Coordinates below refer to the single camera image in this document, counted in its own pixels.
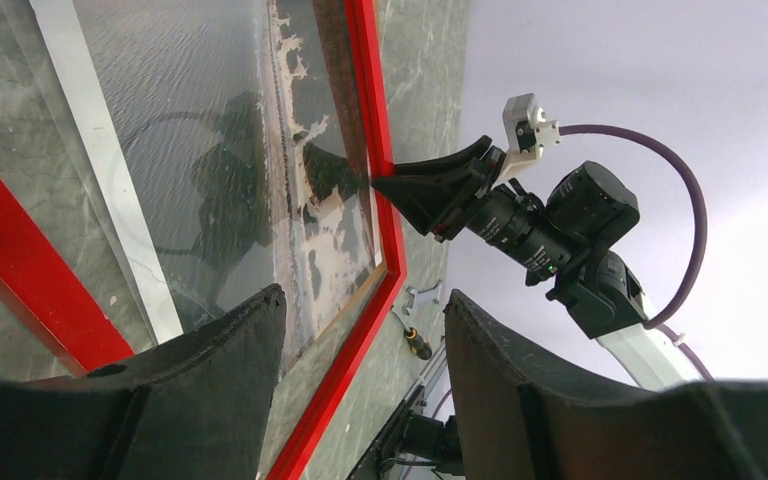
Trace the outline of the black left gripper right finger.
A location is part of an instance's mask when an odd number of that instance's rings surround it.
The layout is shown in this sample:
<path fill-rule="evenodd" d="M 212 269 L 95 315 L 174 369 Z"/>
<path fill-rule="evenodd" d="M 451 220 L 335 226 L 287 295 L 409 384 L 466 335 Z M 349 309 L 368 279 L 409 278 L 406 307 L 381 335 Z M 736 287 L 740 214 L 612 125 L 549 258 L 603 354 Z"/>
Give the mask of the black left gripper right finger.
<path fill-rule="evenodd" d="M 444 310 L 469 479 L 768 479 L 768 382 L 650 392 L 521 336 L 460 291 Z"/>

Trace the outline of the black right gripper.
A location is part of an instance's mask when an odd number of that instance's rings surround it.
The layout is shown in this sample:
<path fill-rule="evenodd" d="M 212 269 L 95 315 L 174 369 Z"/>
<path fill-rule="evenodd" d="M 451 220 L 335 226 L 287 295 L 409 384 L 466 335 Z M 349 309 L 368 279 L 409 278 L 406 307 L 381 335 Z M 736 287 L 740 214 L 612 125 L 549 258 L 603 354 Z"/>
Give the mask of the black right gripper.
<path fill-rule="evenodd" d="M 456 153 L 394 166 L 371 186 L 417 233 L 452 240 L 466 229 L 529 272 L 558 272 L 580 245 L 550 219 L 547 205 L 517 180 L 491 188 L 492 139 Z"/>

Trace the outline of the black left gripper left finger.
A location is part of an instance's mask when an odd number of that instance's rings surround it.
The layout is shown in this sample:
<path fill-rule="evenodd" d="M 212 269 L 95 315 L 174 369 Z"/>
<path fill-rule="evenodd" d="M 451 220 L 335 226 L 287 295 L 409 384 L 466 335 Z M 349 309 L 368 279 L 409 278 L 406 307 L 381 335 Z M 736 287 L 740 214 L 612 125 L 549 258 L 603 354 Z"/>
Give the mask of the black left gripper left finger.
<path fill-rule="evenodd" d="M 272 284 L 78 378 L 0 380 L 0 479 L 252 479 L 285 337 Z"/>

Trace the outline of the yellow black screwdriver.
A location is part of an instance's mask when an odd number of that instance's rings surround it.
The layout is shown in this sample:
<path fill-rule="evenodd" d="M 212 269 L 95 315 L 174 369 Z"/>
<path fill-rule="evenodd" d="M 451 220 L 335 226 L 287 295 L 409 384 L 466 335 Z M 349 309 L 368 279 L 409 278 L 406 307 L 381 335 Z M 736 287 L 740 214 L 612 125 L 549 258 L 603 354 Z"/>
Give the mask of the yellow black screwdriver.
<path fill-rule="evenodd" d="M 433 350 L 429 342 L 418 332 L 418 330 L 410 326 L 397 312 L 391 310 L 390 314 L 393 315 L 403 329 L 403 337 L 414 356 L 422 361 L 428 361 L 433 356 Z"/>

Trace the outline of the red picture frame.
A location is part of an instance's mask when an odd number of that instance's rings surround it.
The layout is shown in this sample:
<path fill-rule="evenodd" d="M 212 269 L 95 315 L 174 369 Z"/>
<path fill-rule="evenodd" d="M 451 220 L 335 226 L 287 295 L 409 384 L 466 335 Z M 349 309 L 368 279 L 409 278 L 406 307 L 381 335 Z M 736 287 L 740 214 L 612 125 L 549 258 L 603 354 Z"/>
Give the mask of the red picture frame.
<path fill-rule="evenodd" d="M 257 475 L 302 479 L 394 297 L 371 1 L 0 1 L 0 380 L 287 300 Z"/>

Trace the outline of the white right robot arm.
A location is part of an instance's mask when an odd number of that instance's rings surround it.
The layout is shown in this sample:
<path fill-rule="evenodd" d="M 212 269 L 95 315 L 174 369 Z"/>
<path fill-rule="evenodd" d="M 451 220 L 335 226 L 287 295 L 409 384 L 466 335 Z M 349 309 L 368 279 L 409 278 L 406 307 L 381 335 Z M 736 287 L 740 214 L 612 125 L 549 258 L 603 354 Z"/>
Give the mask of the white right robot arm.
<path fill-rule="evenodd" d="M 688 266 L 658 313 L 614 244 L 639 221 L 635 195 L 606 167 L 587 161 L 567 174 L 546 200 L 526 191 L 515 170 L 535 163 L 545 146 L 566 136 L 604 135 L 641 145 L 681 177 L 690 197 L 694 237 Z M 373 188 L 420 234 L 439 242 L 469 230 L 526 271 L 526 284 L 552 281 L 547 299 L 560 303 L 580 330 L 607 350 L 635 383 L 659 391 L 709 378 L 668 320 L 684 304 L 707 246 L 707 209 L 684 160 L 644 134 L 608 125 L 572 125 L 533 133 L 516 128 L 509 153 L 488 137 L 446 157 L 402 164 Z"/>

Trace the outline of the silver open-end wrench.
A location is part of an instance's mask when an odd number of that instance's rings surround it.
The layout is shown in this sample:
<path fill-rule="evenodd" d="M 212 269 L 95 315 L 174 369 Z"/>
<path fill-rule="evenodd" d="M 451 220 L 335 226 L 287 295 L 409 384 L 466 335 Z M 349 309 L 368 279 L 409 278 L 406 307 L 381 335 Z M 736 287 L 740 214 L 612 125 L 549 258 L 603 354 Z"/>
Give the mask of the silver open-end wrench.
<path fill-rule="evenodd" d="M 439 280 L 433 287 L 424 290 L 408 287 L 406 289 L 407 300 L 402 309 L 403 313 L 406 316 L 413 316 L 422 305 L 428 303 L 439 304 L 443 284 L 444 282 Z"/>

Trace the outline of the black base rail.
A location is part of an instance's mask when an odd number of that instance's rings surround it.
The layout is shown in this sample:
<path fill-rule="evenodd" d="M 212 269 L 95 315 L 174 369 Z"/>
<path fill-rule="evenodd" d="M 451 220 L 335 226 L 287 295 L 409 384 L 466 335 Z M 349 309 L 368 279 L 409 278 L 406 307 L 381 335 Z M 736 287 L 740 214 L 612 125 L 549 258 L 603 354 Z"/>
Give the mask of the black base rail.
<path fill-rule="evenodd" d="M 465 476 L 457 421 L 426 412 L 426 388 L 414 386 L 347 475 L 349 479 L 404 479 L 425 468 L 437 479 Z"/>

